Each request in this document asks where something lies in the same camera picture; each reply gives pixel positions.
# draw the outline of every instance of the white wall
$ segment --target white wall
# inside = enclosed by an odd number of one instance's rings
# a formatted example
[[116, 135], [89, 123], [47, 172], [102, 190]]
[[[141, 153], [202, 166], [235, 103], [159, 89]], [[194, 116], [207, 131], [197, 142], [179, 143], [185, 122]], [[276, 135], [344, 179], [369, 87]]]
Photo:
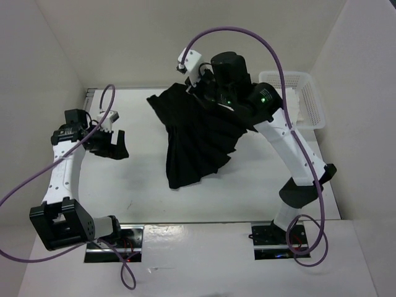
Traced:
[[[0, 227], [1, 249], [8, 254], [28, 259], [36, 232], [32, 226]], [[1, 296], [18, 296], [27, 264], [12, 262], [0, 256]]]
[[[34, 0], [0, 2], [0, 197], [53, 159], [50, 137], [84, 89]], [[0, 208], [0, 225], [30, 224], [46, 178]]]
[[[85, 87], [169, 86], [179, 53], [214, 26], [245, 27], [262, 35], [288, 70], [312, 68], [345, 0], [36, 0]], [[207, 60], [234, 50], [249, 71], [275, 69], [250, 37], [216, 33], [194, 47]]]
[[379, 296], [395, 294], [395, 29], [389, 0], [348, 0], [312, 70], [328, 122], [319, 144]]

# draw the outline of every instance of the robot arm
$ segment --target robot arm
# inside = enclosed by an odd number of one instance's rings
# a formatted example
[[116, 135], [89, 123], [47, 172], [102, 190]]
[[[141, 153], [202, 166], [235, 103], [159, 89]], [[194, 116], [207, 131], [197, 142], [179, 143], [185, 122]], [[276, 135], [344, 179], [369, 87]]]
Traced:
[[[51, 137], [54, 161], [73, 148], [94, 126], [88, 126], [84, 110], [65, 111], [66, 123]], [[102, 126], [89, 140], [55, 166], [51, 181], [38, 207], [30, 209], [30, 220], [47, 250], [65, 248], [96, 238], [118, 238], [119, 223], [114, 216], [92, 218], [79, 203], [79, 179], [85, 151], [101, 157], [120, 160], [129, 156], [124, 141], [124, 131], [118, 132], [117, 144], [111, 144], [112, 123], [118, 119], [110, 111]]]
[[[179, 57], [182, 60], [184, 51]], [[202, 56], [193, 50], [178, 71], [188, 74], [188, 92], [198, 100], [215, 101], [231, 107], [234, 112], [257, 132], [261, 133], [277, 151], [288, 167], [291, 178], [280, 190], [282, 205], [274, 224], [286, 231], [299, 210], [318, 197], [314, 177], [306, 159], [286, 122], [283, 101], [267, 83], [252, 84], [245, 60], [234, 52], [212, 58], [213, 72], [206, 69]], [[336, 172], [333, 164], [325, 164], [295, 129], [322, 185]]]

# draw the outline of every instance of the black fabric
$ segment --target black fabric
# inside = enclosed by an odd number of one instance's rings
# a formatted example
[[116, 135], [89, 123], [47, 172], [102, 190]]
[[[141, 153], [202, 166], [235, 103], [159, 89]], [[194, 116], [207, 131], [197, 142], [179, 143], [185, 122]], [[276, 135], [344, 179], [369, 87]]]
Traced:
[[173, 84], [159, 97], [147, 99], [168, 133], [166, 176], [171, 189], [217, 173], [230, 160], [238, 139], [252, 129], [224, 106], [204, 107], [186, 89]]

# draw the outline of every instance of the plastic basket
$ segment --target plastic basket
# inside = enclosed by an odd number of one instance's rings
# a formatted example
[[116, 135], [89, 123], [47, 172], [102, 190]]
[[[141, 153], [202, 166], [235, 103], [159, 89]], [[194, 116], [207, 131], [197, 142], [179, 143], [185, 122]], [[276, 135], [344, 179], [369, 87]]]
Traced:
[[[292, 88], [299, 96], [299, 109], [304, 121], [298, 121], [298, 129], [322, 129], [325, 124], [324, 112], [319, 91], [315, 88], [312, 77], [308, 73], [285, 71], [286, 88]], [[275, 88], [280, 88], [278, 71], [263, 71], [259, 74], [259, 82], [267, 82]]]

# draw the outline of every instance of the white backdrop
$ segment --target white backdrop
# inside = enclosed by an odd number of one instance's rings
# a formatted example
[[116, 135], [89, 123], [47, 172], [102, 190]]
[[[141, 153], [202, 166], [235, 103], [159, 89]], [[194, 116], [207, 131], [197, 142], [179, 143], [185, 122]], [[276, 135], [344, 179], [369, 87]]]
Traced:
[[395, 28], [389, 0], [349, 0], [312, 72], [328, 124], [319, 145], [338, 167], [334, 196], [354, 220], [379, 296], [395, 295]]
[[[166, 87], [184, 77], [179, 53], [197, 33], [219, 25], [262, 35], [284, 68], [309, 71], [345, 0], [37, 0], [85, 87]], [[215, 33], [196, 47], [247, 58], [252, 77], [275, 68], [262, 46], [238, 33]]]

